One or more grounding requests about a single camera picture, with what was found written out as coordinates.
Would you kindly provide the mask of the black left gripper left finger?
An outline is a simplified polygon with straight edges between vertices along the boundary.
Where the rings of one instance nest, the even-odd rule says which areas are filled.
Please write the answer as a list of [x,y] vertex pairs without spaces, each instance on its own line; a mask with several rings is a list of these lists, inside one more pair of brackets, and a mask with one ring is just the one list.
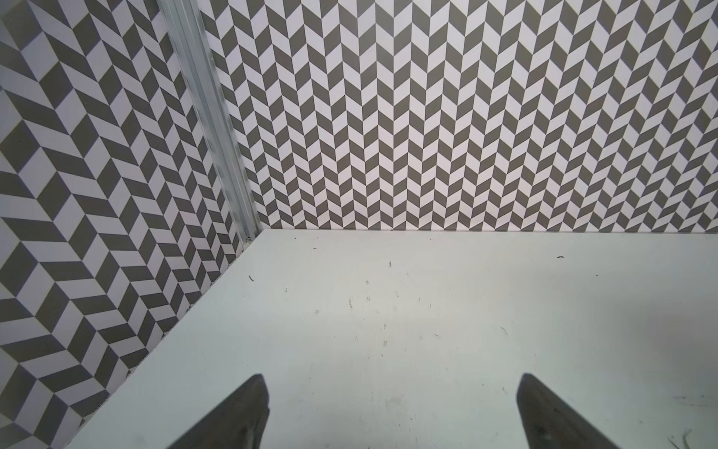
[[269,414],[265,378],[262,374],[254,374],[169,448],[257,449]]

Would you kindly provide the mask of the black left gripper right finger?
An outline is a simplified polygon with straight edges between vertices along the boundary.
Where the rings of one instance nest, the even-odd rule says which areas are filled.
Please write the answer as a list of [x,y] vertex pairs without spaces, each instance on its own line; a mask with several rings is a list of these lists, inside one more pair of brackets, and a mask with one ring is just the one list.
[[529,448],[617,448],[531,373],[522,375],[516,401]]

